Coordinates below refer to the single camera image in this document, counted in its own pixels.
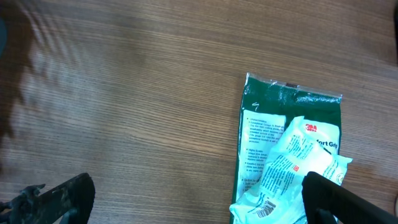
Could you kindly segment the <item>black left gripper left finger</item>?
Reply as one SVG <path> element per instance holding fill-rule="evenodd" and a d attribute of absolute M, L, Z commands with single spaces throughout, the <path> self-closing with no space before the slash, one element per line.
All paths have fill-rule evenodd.
<path fill-rule="evenodd" d="M 95 185 L 81 173 L 41 194 L 44 184 L 30 185 L 8 202 L 1 202 L 1 223 L 87 224 L 95 201 Z"/>

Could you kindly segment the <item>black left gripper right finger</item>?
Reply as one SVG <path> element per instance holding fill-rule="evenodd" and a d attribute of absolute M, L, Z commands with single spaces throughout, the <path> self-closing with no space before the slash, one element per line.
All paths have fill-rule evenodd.
<path fill-rule="evenodd" d="M 302 187 L 308 224 L 397 224 L 397 217 L 316 172 L 304 177 Z"/>

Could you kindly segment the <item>teal white small packet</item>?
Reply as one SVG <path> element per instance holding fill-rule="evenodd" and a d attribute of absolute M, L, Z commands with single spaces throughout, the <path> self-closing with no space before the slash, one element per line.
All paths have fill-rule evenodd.
<path fill-rule="evenodd" d="M 306 223 L 302 181 L 316 172 L 341 185 L 348 157 L 337 154 L 339 127 L 295 117 L 270 150 L 259 182 L 229 208 L 236 223 Z"/>

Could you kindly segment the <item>green 3M glove package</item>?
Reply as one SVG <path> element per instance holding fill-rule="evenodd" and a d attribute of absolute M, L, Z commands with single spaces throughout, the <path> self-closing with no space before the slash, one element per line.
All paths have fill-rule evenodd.
<path fill-rule="evenodd" d="M 259 181 L 272 146 L 297 116 L 327 150 L 339 153 L 343 96 L 247 73 L 239 109 L 238 146 L 232 201 Z"/>

